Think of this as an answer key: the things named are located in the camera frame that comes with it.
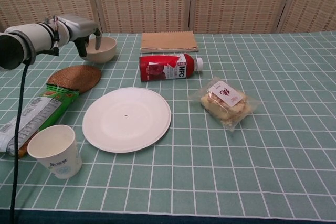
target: notebook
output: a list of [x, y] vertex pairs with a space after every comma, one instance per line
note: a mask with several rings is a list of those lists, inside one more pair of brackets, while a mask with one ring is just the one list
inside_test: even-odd
[[197, 52], [198, 46], [192, 31], [143, 33], [140, 52]]

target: woven placemat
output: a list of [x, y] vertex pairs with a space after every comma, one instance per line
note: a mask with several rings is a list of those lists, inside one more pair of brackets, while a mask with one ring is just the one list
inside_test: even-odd
[[47, 83], [79, 90], [79, 93], [82, 94], [92, 89], [99, 82], [100, 77], [101, 72], [98, 68], [89, 65], [76, 65], [53, 73]]

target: white paper cup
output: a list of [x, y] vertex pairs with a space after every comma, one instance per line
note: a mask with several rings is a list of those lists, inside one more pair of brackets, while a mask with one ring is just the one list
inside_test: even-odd
[[70, 178], [82, 167], [74, 130], [54, 125], [37, 133], [28, 144], [28, 153], [57, 178]]

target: bottle label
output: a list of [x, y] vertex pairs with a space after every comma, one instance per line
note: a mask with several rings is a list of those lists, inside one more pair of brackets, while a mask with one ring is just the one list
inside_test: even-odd
[[230, 107], [236, 105], [243, 98], [237, 90], [230, 87], [224, 81], [216, 82], [208, 89], [208, 92], [214, 93]]
[[149, 62], [149, 74], [153, 76], [160, 76], [161, 80], [186, 78], [187, 61], [185, 56], [184, 54], [178, 54], [176, 56], [178, 56], [179, 59], [175, 67], [172, 67], [169, 64], [162, 65], [159, 63]]

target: white bottle cap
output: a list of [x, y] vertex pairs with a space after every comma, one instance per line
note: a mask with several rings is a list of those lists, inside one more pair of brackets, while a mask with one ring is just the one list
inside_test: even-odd
[[197, 61], [197, 68], [196, 71], [202, 71], [203, 70], [203, 60], [202, 58], [196, 58]]

